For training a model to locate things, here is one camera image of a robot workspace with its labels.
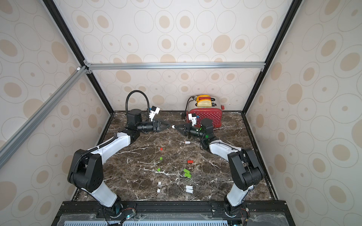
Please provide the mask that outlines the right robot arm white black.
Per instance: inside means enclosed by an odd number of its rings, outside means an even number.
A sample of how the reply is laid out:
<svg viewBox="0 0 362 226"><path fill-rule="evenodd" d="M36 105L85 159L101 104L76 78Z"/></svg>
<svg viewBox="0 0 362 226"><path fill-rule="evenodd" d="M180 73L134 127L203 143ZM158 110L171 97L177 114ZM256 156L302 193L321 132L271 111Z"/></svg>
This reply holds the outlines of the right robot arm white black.
<svg viewBox="0 0 362 226"><path fill-rule="evenodd" d="M235 147L218 139L214 134L211 119L202 119L199 128L191 123L174 125L172 128L183 136L199 138L201 149L228 161L233 186L224 199L224 209L226 215L235 217L248 193L265 178L265 172L255 152L251 148Z"/></svg>

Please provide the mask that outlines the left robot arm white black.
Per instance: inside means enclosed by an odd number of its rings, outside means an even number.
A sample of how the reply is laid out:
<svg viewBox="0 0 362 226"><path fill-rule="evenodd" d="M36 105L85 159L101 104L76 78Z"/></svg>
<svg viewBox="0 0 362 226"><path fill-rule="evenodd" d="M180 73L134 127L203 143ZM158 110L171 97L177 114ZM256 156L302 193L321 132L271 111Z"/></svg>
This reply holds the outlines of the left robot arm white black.
<svg viewBox="0 0 362 226"><path fill-rule="evenodd" d="M121 199L104 182L103 164L121 149L134 143L141 133L161 132L169 128L167 121L154 118L159 108L148 110L146 121L142 111L133 109L126 112L126 127L112 138L88 150L79 149L74 153L67 180L75 187L89 193L111 218L119 217L123 212Z"/></svg>

